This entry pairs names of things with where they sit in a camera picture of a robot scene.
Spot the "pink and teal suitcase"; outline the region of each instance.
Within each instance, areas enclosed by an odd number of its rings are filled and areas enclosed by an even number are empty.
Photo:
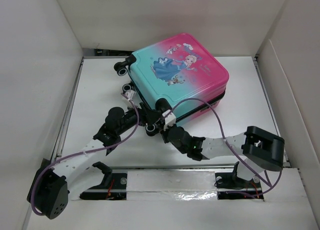
[[[229,79],[227,70],[187,33],[134,51],[114,69],[119,76],[128,72],[131,83],[125,84],[123,91],[134,87],[150,109],[155,109],[160,98],[165,98],[171,107],[187,98],[199,98],[216,106],[225,95]],[[183,102],[174,111],[176,122],[196,117],[207,108],[200,101]]]

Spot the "white platform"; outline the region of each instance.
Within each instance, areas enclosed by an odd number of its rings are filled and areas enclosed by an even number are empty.
[[[256,125],[272,133],[276,128],[253,61],[250,57],[218,57],[229,71],[226,95],[217,107],[227,136]],[[63,155],[79,151],[97,132],[108,110],[125,107],[119,93],[128,76],[118,77],[113,65],[118,59],[84,61]],[[185,125],[195,136],[220,137],[211,112]],[[120,145],[104,161],[112,167],[203,166],[230,164],[234,157],[193,161],[180,154],[160,136],[148,137],[144,128]],[[270,173],[275,182],[278,173]],[[297,169],[284,169],[278,186],[261,200],[123,200],[70,201],[57,219],[32,213],[27,230],[316,230],[308,198]]]
[[[271,182],[277,175],[269,175]],[[27,230],[318,229],[296,169],[284,169],[278,186],[265,197],[265,201],[70,201],[54,220],[32,214]]]
[[[226,136],[246,131],[247,126],[257,126],[276,134],[276,128],[251,57],[217,57],[228,70],[230,79],[226,94],[216,108]],[[80,151],[97,133],[112,107],[126,108],[121,100],[122,85],[129,76],[119,77],[113,69],[121,58],[85,59],[63,156]],[[191,135],[220,138],[218,122],[212,112],[183,126]],[[110,167],[176,167],[233,164],[234,156],[217,157],[201,162],[182,155],[171,144],[164,144],[161,136],[148,137],[143,127],[125,143],[117,147],[104,160]]]

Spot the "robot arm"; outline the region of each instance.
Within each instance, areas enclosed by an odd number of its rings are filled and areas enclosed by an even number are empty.
[[[153,136],[160,132],[165,143],[172,143],[182,154],[201,161],[220,156],[233,155],[222,138],[190,136],[182,127],[176,125],[176,118],[165,100],[156,103],[156,110],[143,103],[138,108],[139,125],[146,126],[146,133]],[[66,159],[48,169],[35,189],[34,206],[49,219],[61,214],[68,199],[76,199],[80,193],[101,182],[109,183],[112,170],[100,161],[116,147],[86,154],[91,146],[107,147],[121,141],[120,135],[137,124],[134,109],[125,113],[120,107],[112,108],[105,123],[82,151],[84,154]],[[263,170],[280,171],[283,166],[284,140],[258,127],[250,126],[245,133],[226,138],[238,155],[247,157],[246,164],[256,172]],[[27,200],[31,202],[31,192],[40,173],[49,166],[44,160],[35,174]],[[238,179],[250,180],[254,174],[246,166],[236,164],[233,170]]]
[[[182,154],[201,161],[221,156],[233,156],[226,141],[238,154],[247,157],[244,162],[257,173],[264,170],[279,172],[283,168],[285,141],[256,126],[249,126],[246,132],[223,138],[205,138],[190,136],[182,127],[173,125],[167,133],[167,139]],[[251,180],[254,173],[242,162],[236,165],[236,176]]]

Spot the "white panel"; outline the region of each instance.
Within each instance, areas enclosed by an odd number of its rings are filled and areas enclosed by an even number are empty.
[[[137,50],[181,32],[214,55],[253,56],[284,0],[58,0],[84,48]]]
[[[55,220],[32,214],[28,230],[318,229],[296,169],[285,169],[265,196],[265,201],[72,201]]]
[[[281,134],[290,147],[287,154],[301,170],[318,223],[320,180],[315,176],[320,173],[319,13],[319,0],[287,0],[270,34],[271,42],[259,58]]]
[[[0,223],[20,230],[82,59],[56,0],[0,0]]]
[[[243,133],[248,126],[258,126],[276,133],[268,104],[251,57],[217,57],[230,78],[226,94],[216,107],[226,136]],[[113,69],[122,59],[85,59],[65,139],[63,156],[80,151],[97,133],[112,107],[126,108],[120,95],[128,75],[119,77]],[[211,111],[183,125],[192,136],[221,138],[218,122]],[[121,137],[130,133],[128,130]],[[108,155],[110,167],[164,167],[233,164],[235,156],[194,161],[171,144],[164,144],[160,134],[148,137],[144,127]]]
[[[259,57],[259,67],[277,125],[285,139],[286,153],[292,165],[300,168],[310,204],[319,221],[320,178],[315,176],[319,175],[320,164],[291,86],[270,41]]]
[[[191,192],[217,190],[214,171],[128,171],[128,192]]]

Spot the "purple cable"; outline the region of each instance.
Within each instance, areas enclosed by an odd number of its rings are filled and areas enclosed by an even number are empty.
[[[245,165],[251,172],[253,172],[259,179],[261,179],[261,181],[263,181],[265,184],[267,184],[270,188],[272,187],[272,184],[269,183],[268,181],[266,181],[259,173],[257,173],[252,167],[250,167],[238,154],[237,152],[232,148],[232,146],[229,144],[229,142],[227,141],[227,138],[225,136],[225,132],[224,132],[224,129],[222,127],[222,123],[221,123],[221,120],[216,112],[216,110],[206,101],[200,99],[200,98],[196,98],[196,97],[191,97],[191,98],[186,98],[182,101],[180,101],[177,105],[175,105],[172,110],[165,116],[167,117],[169,114],[171,114],[180,104],[182,104],[183,102],[186,102],[188,100],[197,100],[197,101],[200,101],[200,102],[203,102],[204,104],[206,104],[214,113],[218,123],[219,123],[219,126],[220,126],[220,131],[221,131],[221,135],[222,135],[222,138],[224,139],[225,141],[225,144],[227,145],[227,147],[231,150],[231,152],[236,156],[236,158],[243,164]]]
[[[267,173],[267,170],[264,170],[264,174],[265,174],[265,178],[266,178],[266,180],[268,181],[268,183],[271,184],[270,179],[269,179],[269,176],[268,176],[268,173]]]
[[[116,143],[116,144],[113,144],[113,145],[110,145],[110,146],[106,146],[106,147],[101,147],[101,148],[97,148],[97,149],[92,149],[92,150],[88,150],[88,151],[85,151],[86,154],[91,154],[91,153],[96,153],[96,152],[99,152],[99,151],[102,151],[102,150],[106,150],[106,149],[110,149],[110,148],[114,148],[122,143],[124,143],[125,141],[127,141],[134,133],[135,131],[137,130],[138,126],[139,126],[139,113],[138,113],[138,110],[137,110],[137,107],[135,106],[134,102],[129,100],[130,104],[133,106],[133,109],[135,111],[135,114],[136,114],[136,125],[133,129],[133,131],[125,138],[123,139],[122,141]],[[69,158],[73,158],[73,157],[76,157],[76,156],[79,156],[79,155],[83,155],[85,154],[83,151],[80,151],[80,152],[76,152],[76,153],[73,153],[73,154],[70,154],[68,156],[64,156],[54,162],[52,162],[50,165],[48,165],[46,168],[44,168],[42,170],[42,172],[39,174],[39,176],[37,177],[37,179],[35,180],[34,182],[34,185],[33,185],[33,188],[32,188],[32,191],[31,191],[31,200],[30,200],[30,203],[31,203],[31,208],[32,208],[32,211],[36,214],[36,215],[39,215],[39,216],[43,216],[44,214],[42,212],[39,212],[35,206],[35,194],[36,194],[36,188],[39,184],[39,181],[40,179],[42,178],[42,176],[46,173],[46,171],[48,171],[50,168],[52,168],[54,165],[62,162],[63,160],[66,160],[66,159],[69,159]]]
[[[258,197],[258,196],[261,196],[263,194],[266,194],[266,193],[270,192],[272,189],[274,189],[276,187],[276,185],[278,184],[278,182],[280,181],[281,175],[282,175],[282,171],[279,172],[279,176],[278,176],[277,180],[275,181],[275,183],[268,190],[260,192],[258,194],[251,195],[249,193],[242,192],[242,191],[226,191],[225,193],[226,194],[243,194],[246,197],[250,197],[250,198],[254,199],[255,197]]]

